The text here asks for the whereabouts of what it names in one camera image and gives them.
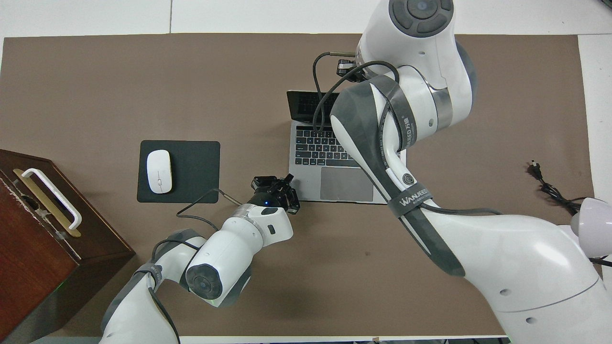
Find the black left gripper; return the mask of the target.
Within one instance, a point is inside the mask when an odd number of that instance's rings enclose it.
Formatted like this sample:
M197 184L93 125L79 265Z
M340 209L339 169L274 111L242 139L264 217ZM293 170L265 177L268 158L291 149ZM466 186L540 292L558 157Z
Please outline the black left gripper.
M291 187L293 178L292 174L287 174L282 179L282 185L278 186L279 179L276 176L254 177L251 185L254 195L249 199L249 204L282 207L289 214L297 214L300 202L296 190Z

